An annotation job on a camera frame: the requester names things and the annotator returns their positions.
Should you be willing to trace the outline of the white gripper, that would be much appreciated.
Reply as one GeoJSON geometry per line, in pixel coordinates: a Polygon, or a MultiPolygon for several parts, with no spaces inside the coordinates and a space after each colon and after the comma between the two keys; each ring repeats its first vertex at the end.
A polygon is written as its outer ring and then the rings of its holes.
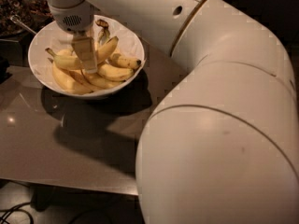
{"type": "Polygon", "coordinates": [[[94,17],[93,6],[85,0],[47,0],[50,12],[58,26],[73,35],[71,46],[87,73],[95,73],[97,61],[94,40],[87,32],[94,17]]]}

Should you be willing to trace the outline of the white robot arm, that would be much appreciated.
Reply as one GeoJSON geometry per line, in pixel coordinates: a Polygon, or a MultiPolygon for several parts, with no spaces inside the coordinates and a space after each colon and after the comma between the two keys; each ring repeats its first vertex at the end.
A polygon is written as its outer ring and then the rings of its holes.
{"type": "Polygon", "coordinates": [[[222,0],[47,0],[123,21],[186,77],[140,136],[146,224],[299,224],[295,80],[277,37],[222,0]]]}

